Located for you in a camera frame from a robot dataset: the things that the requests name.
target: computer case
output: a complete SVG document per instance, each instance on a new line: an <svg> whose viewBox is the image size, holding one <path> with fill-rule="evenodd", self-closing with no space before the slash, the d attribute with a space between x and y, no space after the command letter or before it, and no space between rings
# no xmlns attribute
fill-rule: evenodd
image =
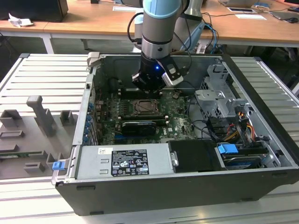
<svg viewBox="0 0 299 224"><path fill-rule="evenodd" d="M7 20L10 13L32 21L61 22L68 11L66 0L0 0L0 5L1 20Z"/></svg>

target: desk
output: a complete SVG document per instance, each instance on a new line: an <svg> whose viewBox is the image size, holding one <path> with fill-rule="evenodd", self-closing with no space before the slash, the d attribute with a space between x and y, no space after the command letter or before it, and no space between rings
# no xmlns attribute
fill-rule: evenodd
<svg viewBox="0 0 299 224"><path fill-rule="evenodd" d="M273 0L263 1L272 4L271 10L287 8ZM68 0L69 11L61 23L34 22L32 27L17 28L8 21L0 21L0 32L6 36L40 37L49 54L54 53L51 38L127 40L127 25L134 13L116 12L112 10L113 6L107 2L90 4L88 0ZM202 12L211 15L231 13L217 0L208 0ZM235 15L212 18L213 26L219 32L218 43L299 47L299 24L280 21L267 13L262 15L267 20L238 19ZM204 30L201 39L211 38L211 32Z"/></svg>

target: sticker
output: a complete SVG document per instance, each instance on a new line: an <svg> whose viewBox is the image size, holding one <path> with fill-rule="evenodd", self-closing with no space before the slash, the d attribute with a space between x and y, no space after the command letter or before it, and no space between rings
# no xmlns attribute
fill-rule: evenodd
<svg viewBox="0 0 299 224"><path fill-rule="evenodd" d="M0 159L13 159L13 158L19 158L17 155L4 155L0 156Z"/></svg>
<svg viewBox="0 0 299 224"><path fill-rule="evenodd" d="M113 151L112 176L131 176L150 174L148 155L146 149Z"/></svg>
<svg viewBox="0 0 299 224"><path fill-rule="evenodd" d="M111 154L113 151L113 148L99 148L98 149L98 154L103 155L103 154Z"/></svg>

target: power supply label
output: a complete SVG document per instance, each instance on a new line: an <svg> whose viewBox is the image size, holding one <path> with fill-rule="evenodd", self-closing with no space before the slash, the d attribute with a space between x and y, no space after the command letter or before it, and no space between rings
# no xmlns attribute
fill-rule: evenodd
<svg viewBox="0 0 299 224"><path fill-rule="evenodd" d="M150 174L150 170L146 149L112 151L112 176L131 176L148 174Z"/></svg>

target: computer monitor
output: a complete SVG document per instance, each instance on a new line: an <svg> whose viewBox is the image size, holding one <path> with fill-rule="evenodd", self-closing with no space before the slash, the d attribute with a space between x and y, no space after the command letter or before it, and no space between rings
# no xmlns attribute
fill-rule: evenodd
<svg viewBox="0 0 299 224"><path fill-rule="evenodd" d="M299 5L299 0L285 0L285 2Z"/></svg>

